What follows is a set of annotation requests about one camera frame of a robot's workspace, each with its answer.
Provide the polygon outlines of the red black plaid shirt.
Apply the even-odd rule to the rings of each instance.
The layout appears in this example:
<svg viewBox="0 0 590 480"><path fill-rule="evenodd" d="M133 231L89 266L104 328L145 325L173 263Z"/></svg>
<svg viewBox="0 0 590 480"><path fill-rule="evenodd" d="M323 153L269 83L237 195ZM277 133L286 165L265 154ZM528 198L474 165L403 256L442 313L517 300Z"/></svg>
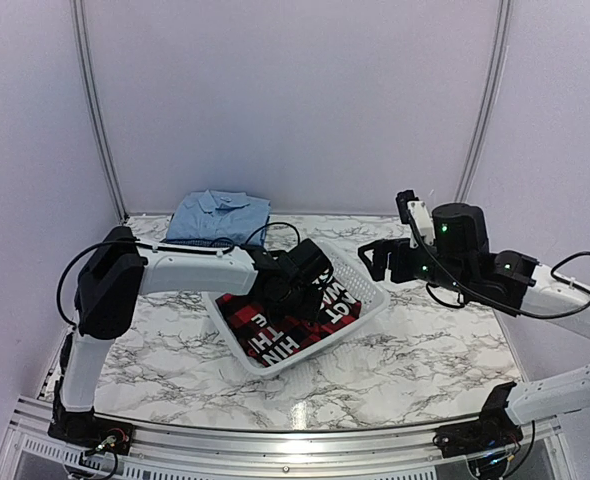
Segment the red black plaid shirt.
<svg viewBox="0 0 590 480"><path fill-rule="evenodd" d="M360 318L363 307L361 300L336 278L325 287L314 319L273 319L259 302L247 296L224 294L215 300L215 305L243 353L264 368L339 333Z"/></svg>

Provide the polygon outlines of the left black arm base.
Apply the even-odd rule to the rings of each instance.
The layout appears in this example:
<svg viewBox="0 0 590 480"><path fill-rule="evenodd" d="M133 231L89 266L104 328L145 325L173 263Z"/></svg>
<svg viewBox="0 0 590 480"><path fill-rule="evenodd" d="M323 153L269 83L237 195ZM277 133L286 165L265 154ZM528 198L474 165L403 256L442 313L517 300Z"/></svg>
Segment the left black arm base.
<svg viewBox="0 0 590 480"><path fill-rule="evenodd" d="M134 425L97 417L93 409L88 412L69 412L63 406L53 404L48 435L84 447L88 455L108 451L126 455L133 440Z"/></svg>

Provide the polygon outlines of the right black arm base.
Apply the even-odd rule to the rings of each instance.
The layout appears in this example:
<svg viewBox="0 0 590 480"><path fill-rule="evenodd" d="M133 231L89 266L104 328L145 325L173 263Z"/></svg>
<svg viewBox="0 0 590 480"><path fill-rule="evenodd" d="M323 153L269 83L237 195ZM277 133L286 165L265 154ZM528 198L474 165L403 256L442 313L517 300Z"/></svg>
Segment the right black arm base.
<svg viewBox="0 0 590 480"><path fill-rule="evenodd" d="M493 388L475 420L451 423L436 429L433 445L444 458L470 455L507 445L523 439L521 427L508 416L508 396L515 382Z"/></svg>

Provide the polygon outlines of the white plastic basket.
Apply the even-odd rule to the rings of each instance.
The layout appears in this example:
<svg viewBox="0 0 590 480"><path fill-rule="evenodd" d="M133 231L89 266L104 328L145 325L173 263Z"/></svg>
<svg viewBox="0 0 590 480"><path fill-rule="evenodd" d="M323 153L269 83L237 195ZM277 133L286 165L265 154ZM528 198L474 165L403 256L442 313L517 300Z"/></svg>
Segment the white plastic basket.
<svg viewBox="0 0 590 480"><path fill-rule="evenodd" d="M224 294L202 294L202 299L204 301L210 320L213 322L221 337L224 339L226 345L229 347L234 357L239 360L242 366L249 373L255 376L265 378L276 376L279 372L320 353L321 351L333 346L338 342L343 341L345 337L366 325L370 320L374 319L380 312L388 307L388 293L376 286L360 269L354 259L327 241L318 240L316 244L320 246L323 252L331 260L334 267L333 278L336 278L339 282L341 282L349 291L349 293L351 293L354 297L361 300L363 303L362 313L360 318L355 323L344 328L339 333L314 345L313 347L301 352L294 357L280 362L275 366L267 368L262 367L258 362L248 358L243 353L241 347L235 342L232 332L226 326L215 305L215 300Z"/></svg>

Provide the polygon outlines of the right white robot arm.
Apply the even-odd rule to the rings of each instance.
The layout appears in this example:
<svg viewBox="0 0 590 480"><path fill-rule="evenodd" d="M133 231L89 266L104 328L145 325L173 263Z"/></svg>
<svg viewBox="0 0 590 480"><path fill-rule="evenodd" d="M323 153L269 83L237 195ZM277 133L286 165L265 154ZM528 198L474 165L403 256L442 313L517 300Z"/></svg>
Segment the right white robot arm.
<svg viewBox="0 0 590 480"><path fill-rule="evenodd" d="M475 302L513 317L557 325L590 340L590 288L557 274L555 268L514 250L493 253L483 210L449 203L429 211L411 192L397 200L407 238L376 240L358 250L375 281L422 281L458 294L460 306ZM510 424L518 426L590 408L590 363L530 383L494 389L470 438L490 448Z"/></svg>

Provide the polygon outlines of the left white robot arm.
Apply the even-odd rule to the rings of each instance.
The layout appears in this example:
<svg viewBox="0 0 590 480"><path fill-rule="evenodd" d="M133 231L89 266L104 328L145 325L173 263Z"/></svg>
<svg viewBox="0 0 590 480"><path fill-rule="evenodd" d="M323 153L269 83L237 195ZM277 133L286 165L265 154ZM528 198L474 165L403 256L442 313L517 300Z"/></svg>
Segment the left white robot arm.
<svg viewBox="0 0 590 480"><path fill-rule="evenodd" d="M131 327L139 296L182 290L250 296L275 319L315 319L334 273L310 239L274 252L252 245L186 247L140 241L127 226L113 228L75 259L85 264L60 353L49 433L81 445L101 436L97 383L112 344Z"/></svg>

